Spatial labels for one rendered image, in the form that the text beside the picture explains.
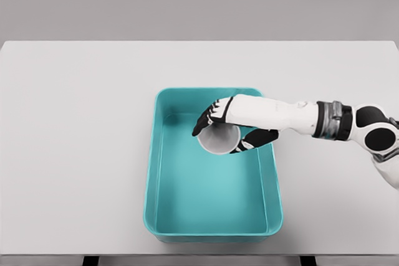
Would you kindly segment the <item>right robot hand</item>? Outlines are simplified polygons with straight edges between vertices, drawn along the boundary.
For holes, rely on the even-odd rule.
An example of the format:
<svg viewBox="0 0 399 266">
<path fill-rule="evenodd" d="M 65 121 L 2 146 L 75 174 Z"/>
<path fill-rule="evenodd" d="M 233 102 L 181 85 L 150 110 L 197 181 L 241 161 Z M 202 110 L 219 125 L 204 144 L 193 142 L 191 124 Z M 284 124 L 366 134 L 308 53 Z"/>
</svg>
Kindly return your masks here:
<svg viewBox="0 0 399 266">
<path fill-rule="evenodd" d="M 207 107 L 197 119 L 192 135 L 198 136 L 205 129 L 218 124 L 254 128 L 230 151 L 231 154 L 242 153 L 277 140 L 280 129 L 275 123 L 278 119 L 271 100 L 237 94 L 217 99 Z"/>
</svg>

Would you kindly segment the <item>white paper cup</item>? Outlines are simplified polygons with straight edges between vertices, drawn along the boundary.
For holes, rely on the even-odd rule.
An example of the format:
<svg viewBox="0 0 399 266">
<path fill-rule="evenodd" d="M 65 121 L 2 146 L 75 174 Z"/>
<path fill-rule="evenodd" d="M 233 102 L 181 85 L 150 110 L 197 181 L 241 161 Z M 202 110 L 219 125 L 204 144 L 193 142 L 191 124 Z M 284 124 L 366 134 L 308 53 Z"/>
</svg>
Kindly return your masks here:
<svg viewBox="0 0 399 266">
<path fill-rule="evenodd" d="M 240 142 L 241 130 L 233 124 L 214 123 L 201 130 L 197 139 L 202 148 L 211 154 L 228 154 Z"/>
</svg>

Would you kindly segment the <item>teal plastic basket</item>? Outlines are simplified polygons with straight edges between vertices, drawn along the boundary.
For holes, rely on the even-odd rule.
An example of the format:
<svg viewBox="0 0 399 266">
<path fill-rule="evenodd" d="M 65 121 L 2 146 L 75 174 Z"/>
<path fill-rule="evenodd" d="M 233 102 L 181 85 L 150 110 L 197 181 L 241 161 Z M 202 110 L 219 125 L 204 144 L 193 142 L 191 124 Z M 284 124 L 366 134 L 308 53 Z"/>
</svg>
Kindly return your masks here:
<svg viewBox="0 0 399 266">
<path fill-rule="evenodd" d="M 283 224 L 271 144 L 215 155 L 192 136 L 215 100 L 249 87 L 170 87 L 155 97 L 143 222 L 162 242 L 260 242 Z"/>
</svg>

